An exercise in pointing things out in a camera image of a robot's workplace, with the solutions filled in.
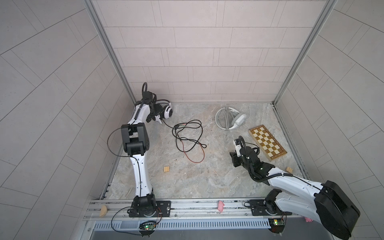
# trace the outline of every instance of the gray stone surface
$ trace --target gray stone surface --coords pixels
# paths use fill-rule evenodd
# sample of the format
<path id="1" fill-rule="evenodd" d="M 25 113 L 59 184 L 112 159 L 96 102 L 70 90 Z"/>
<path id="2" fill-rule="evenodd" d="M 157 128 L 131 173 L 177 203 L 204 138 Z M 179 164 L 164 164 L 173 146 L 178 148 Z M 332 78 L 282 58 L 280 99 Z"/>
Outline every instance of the gray stone surface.
<path id="1" fill-rule="evenodd" d="M 233 107 L 250 116 L 246 123 L 234 130 L 221 130 L 215 124 L 215 114 L 223 106 Z M 288 152 L 271 163 L 281 169 L 293 168 L 293 173 L 302 176 L 285 139 L 273 106 L 268 103 L 255 104 L 174 104 L 174 113 L 166 122 L 170 126 L 199 119 L 203 125 L 200 142 L 207 144 L 205 158 L 201 163 L 190 162 L 183 152 L 177 150 L 171 128 L 151 121 L 146 123 L 150 149 L 147 151 L 147 164 L 153 191 L 157 199 L 165 198 L 221 198 L 221 197 L 265 197 L 271 189 L 263 183 L 254 182 L 243 167 L 233 167 L 229 152 L 234 152 L 232 143 L 239 135 L 246 142 L 254 143 L 248 129 L 264 124 Z M 197 139 L 199 129 L 185 129 L 180 136 Z M 184 141 L 185 149 L 193 143 Z M 193 161 L 200 161 L 203 152 L 196 146 L 187 153 Z M 261 161 L 269 162 L 261 152 Z M 163 172 L 169 166 L 169 172 Z M 135 180 L 131 161 L 122 157 L 116 169 L 108 199 L 133 199 Z"/>

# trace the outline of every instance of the chessboard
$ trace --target chessboard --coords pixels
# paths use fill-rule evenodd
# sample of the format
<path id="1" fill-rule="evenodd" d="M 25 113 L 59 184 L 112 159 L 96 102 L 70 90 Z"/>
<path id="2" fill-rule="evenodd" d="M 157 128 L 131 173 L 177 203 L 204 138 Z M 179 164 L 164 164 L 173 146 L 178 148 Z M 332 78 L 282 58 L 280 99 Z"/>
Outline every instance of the chessboard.
<path id="1" fill-rule="evenodd" d="M 252 128 L 248 132 L 263 151 L 263 153 L 267 156 L 269 161 L 272 161 L 287 153 L 286 150 L 272 136 L 272 134 L 264 125 Z"/>

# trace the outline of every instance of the gray floor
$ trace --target gray floor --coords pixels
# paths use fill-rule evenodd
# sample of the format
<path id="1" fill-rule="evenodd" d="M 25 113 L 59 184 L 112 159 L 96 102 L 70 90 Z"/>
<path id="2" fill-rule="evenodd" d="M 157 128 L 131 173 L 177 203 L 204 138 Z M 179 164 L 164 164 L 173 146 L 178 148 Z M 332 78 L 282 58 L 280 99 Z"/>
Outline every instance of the gray floor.
<path id="1" fill-rule="evenodd" d="M 100 231 L 92 234 L 91 240 L 142 239 L 126 233 Z M 333 240 L 331 234 L 317 222 L 305 222 L 304 218 L 289 218 L 282 236 L 273 235 L 268 229 L 222 229 L 222 230 L 161 230 L 151 235 L 151 240 Z"/>
<path id="2" fill-rule="evenodd" d="M 215 114 L 223 106 L 233 107 L 250 117 L 244 125 L 235 130 L 221 130 L 215 124 Z M 281 169 L 289 166 L 293 168 L 294 174 L 301 176 L 271 104 L 174 104 L 173 109 L 174 114 L 167 119 L 167 124 L 173 126 L 193 119 L 201 120 L 204 132 L 200 142 L 207 144 L 207 148 L 204 149 L 204 161 L 199 164 L 192 163 L 183 152 L 176 149 L 171 128 L 153 121 L 146 123 L 150 139 L 150 149 L 147 151 L 148 171 L 157 199 L 265 197 L 272 187 L 254 182 L 243 167 L 234 168 L 229 156 L 229 152 L 235 150 L 232 141 L 241 135 L 246 142 L 253 142 L 248 129 L 261 124 L 268 128 L 288 152 L 272 161 L 272 164 Z M 197 139 L 200 132 L 197 129 L 186 129 L 183 134 Z M 184 144 L 185 149 L 191 145 L 189 142 Z M 193 161 L 200 161 L 203 153 L 201 148 L 196 146 L 188 152 L 188 156 Z M 269 162 L 262 152 L 259 158 Z M 164 173 L 164 166 L 170 166 L 170 171 Z M 106 197 L 133 199 L 134 188 L 131 161 L 122 157 Z"/>

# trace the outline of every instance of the metal corner post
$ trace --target metal corner post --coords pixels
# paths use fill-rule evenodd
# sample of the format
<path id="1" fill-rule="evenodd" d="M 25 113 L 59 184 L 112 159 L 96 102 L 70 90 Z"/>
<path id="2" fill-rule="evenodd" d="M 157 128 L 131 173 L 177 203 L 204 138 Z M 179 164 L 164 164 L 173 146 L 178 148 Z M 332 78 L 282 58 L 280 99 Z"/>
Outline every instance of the metal corner post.
<path id="1" fill-rule="evenodd" d="M 123 72 L 123 70 L 119 64 L 119 61 L 118 61 L 118 59 L 117 59 L 117 57 L 113 51 L 112 45 L 111 45 L 110 41 L 108 40 L 107 34 L 104 31 L 103 25 L 101 24 L 100 19 L 96 13 L 96 10 L 93 6 L 92 0 L 83 0 L 83 3 L 84 3 L 84 6 L 85 6 L 89 16 L 91 17 L 93 25 L 95 26 L 96 31 L 99 34 L 103 45 L 105 46 L 105 48 L 107 50 L 108 55 L 111 57 L 112 64 L 113 64 L 117 74 L 119 75 L 119 77 L 123 83 L 123 86 L 125 87 L 126 91 L 128 92 L 129 97 L 132 99 L 132 102 L 135 104 L 136 103 L 135 96 L 133 95 L 133 92 L 128 85 L 127 78 L 125 77 L 124 72 Z"/>
<path id="2" fill-rule="evenodd" d="M 331 14 L 333 10 L 333 6 L 337 0 L 327 0 L 325 3 L 319 17 L 316 20 L 316 23 L 314 24 L 307 40 L 305 41 L 302 49 L 299 52 L 299 55 L 297 56 L 294 64 L 292 65 L 292 68 L 290 69 L 287 77 L 285 78 L 285 81 L 283 82 L 283 85 L 281 86 L 279 92 L 276 95 L 276 98 L 273 100 L 273 105 L 276 106 L 277 103 L 280 101 L 281 96 L 283 95 L 284 91 L 287 89 L 289 83 L 291 82 L 293 76 L 295 75 L 297 69 L 299 69 L 300 64 L 304 60 L 304 57 L 307 55 L 309 49 L 311 48 L 314 40 L 316 39 L 317 35 L 319 34 L 321 28 L 323 27 L 325 21 Z"/>

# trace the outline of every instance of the checkered pattern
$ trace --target checkered pattern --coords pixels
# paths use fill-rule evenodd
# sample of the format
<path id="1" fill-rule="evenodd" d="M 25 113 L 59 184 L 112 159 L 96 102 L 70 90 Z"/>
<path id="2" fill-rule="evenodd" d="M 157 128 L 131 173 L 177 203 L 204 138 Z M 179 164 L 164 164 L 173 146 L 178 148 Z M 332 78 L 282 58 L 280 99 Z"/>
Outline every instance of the checkered pattern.
<path id="1" fill-rule="evenodd" d="M 249 132 L 270 160 L 286 153 L 264 125 L 250 129 Z"/>

